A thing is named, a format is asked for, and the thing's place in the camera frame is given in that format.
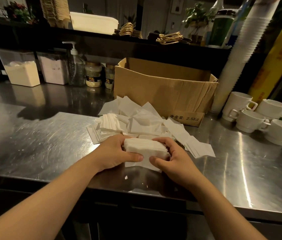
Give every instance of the jar label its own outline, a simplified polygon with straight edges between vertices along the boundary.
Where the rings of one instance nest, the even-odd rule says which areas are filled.
[[[105,82],[106,82],[107,84],[113,84],[113,79],[106,78],[106,79],[105,79]]]
[[[101,72],[95,72],[95,71],[87,71],[87,70],[85,70],[85,74],[87,76],[92,76],[92,77],[101,76]]]
[[[85,76],[85,78],[87,79],[87,81],[89,82],[100,82],[101,81],[101,77],[93,77],[93,76]]]

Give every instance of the metal countertop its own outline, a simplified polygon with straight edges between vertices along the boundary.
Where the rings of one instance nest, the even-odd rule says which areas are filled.
[[[112,99],[104,87],[0,83],[0,176],[53,180],[97,147],[86,126]],[[245,217],[282,222],[282,146],[268,142],[259,131],[239,132],[210,114],[199,128],[185,128],[212,145],[216,158],[193,161]],[[141,167],[105,170],[88,187],[184,200],[187,209],[200,210],[167,177]]]

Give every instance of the white powder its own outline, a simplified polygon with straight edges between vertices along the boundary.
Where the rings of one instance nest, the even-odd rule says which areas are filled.
[[[39,56],[44,80],[47,83],[66,84],[67,63],[64,60],[53,60],[45,56]]]
[[[12,84],[34,87],[40,84],[35,61],[12,61],[4,69]]]

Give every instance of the black metal shelf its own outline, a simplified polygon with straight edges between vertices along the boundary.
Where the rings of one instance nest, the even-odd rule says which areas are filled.
[[[79,53],[123,59],[134,57],[208,70],[218,77],[230,50],[183,43],[161,45],[146,39],[56,28],[0,19],[0,48],[44,51],[66,48],[62,41],[75,41]]]

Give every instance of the plastic cup stack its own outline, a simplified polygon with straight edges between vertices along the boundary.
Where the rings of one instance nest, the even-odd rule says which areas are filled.
[[[219,86],[215,93],[211,112],[220,113],[230,92],[239,79],[245,64],[249,61],[271,21],[279,1],[255,1],[219,77]]]

